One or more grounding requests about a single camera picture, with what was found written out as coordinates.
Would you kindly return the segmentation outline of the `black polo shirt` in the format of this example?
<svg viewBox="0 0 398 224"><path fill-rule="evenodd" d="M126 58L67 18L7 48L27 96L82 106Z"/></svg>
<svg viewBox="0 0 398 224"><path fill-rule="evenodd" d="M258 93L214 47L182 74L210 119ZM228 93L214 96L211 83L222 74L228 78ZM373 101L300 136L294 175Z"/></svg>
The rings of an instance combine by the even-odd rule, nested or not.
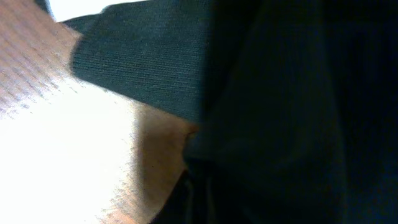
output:
<svg viewBox="0 0 398 224"><path fill-rule="evenodd" d="M199 125L155 223L397 222L396 0L83 7L74 74Z"/></svg>

